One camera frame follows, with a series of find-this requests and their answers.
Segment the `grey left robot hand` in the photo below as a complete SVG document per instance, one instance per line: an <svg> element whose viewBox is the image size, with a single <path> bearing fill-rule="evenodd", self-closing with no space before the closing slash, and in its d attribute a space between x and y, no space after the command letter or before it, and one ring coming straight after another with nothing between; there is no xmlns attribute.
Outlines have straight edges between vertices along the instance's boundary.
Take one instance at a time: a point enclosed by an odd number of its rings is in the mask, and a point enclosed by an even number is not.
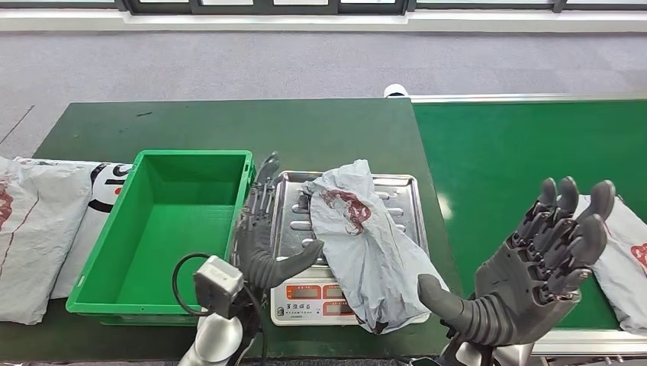
<svg viewBox="0 0 647 366"><path fill-rule="evenodd" d="M270 209L279 166L276 151L262 161L240 210L233 239L233 257L245 280L263 290L277 287L307 270L316 263L324 247L323 241L315 239L298 254L280 261L269 251L272 234Z"/></svg>

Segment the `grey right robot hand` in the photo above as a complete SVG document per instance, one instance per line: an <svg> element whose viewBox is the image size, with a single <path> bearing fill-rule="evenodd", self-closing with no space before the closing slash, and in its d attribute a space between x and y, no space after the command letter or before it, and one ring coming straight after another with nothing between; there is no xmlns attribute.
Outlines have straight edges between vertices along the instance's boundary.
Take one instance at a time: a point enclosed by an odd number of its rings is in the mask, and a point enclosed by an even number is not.
<svg viewBox="0 0 647 366"><path fill-rule="evenodd" d="M476 271L474 298L456 296L422 274L421 302L466 342L534 343L580 302L580 287L607 246L605 221L615 197L613 182L601 181L576 213L575 180L545 179L517 228Z"/></svg>

